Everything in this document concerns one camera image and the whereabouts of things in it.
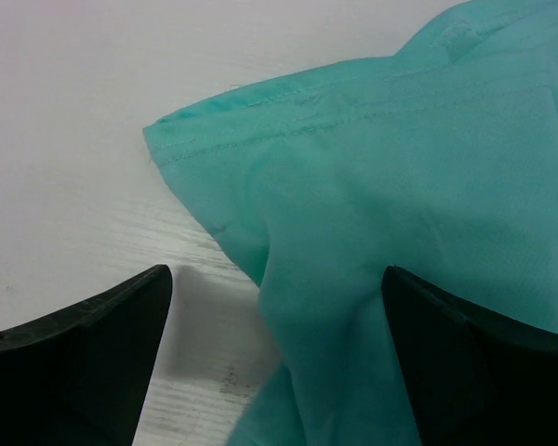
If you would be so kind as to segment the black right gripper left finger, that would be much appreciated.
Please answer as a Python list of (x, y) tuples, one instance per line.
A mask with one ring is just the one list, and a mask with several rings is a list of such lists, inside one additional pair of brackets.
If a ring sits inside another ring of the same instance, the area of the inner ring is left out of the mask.
[(0, 445), (132, 444), (171, 297), (156, 265), (0, 331)]

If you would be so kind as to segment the teal t-shirt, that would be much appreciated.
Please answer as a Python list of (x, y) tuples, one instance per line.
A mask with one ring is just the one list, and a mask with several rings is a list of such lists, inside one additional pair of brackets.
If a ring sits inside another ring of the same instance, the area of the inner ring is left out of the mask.
[(419, 444), (390, 265), (558, 333), (558, 1), (470, 1), (393, 56), (234, 89), (144, 137), (281, 352), (231, 445)]

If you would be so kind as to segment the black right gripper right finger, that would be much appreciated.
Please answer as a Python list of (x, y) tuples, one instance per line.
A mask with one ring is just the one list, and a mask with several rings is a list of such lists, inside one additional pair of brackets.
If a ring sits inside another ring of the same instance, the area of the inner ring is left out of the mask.
[(399, 267), (381, 292), (424, 445), (558, 445), (558, 334)]

